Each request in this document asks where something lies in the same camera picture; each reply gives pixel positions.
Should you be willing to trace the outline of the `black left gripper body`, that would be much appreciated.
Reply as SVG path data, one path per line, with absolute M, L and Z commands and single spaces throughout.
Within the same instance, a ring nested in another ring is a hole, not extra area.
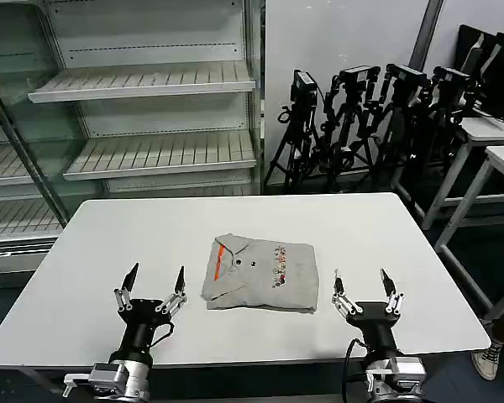
M 111 354 L 111 361 L 134 361 L 141 364 L 152 364 L 150 349 L 153 345 L 168 338 L 174 331 L 171 316 L 155 311 L 161 300 L 133 299 L 133 310 L 120 312 L 118 315 L 126 324 L 119 348 Z M 153 341 L 158 327 L 170 327 L 167 334 Z

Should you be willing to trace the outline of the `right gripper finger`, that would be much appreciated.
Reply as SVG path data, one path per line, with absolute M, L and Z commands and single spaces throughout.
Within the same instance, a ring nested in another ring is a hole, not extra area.
M 352 301 L 346 293 L 339 269 L 333 272 L 333 295 L 331 302 L 347 322 L 362 314 L 362 308 Z
M 405 294 L 397 290 L 393 279 L 386 273 L 384 269 L 381 269 L 381 281 L 383 283 L 387 296 L 385 313 L 400 315 L 402 310 L 402 303 L 405 300 Z

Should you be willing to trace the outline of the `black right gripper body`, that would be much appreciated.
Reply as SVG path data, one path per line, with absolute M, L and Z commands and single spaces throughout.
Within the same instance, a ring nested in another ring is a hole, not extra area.
M 346 322 L 362 333 L 367 356 L 390 358 L 399 354 L 392 328 L 400 315 L 387 312 L 386 302 L 362 301 L 358 306 L 362 312 L 349 313 Z

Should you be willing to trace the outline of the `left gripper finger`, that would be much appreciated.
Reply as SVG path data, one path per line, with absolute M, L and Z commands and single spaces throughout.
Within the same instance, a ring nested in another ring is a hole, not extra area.
M 185 292 L 185 267 L 182 266 L 177 276 L 176 284 L 173 293 L 165 298 L 156 308 L 155 311 L 162 315 L 174 316 L 187 302 Z
M 131 302 L 131 291 L 134 286 L 134 282 L 139 270 L 139 263 L 136 263 L 133 268 L 125 275 L 123 283 L 120 288 L 115 288 L 113 290 L 118 312 L 132 311 L 133 304 Z

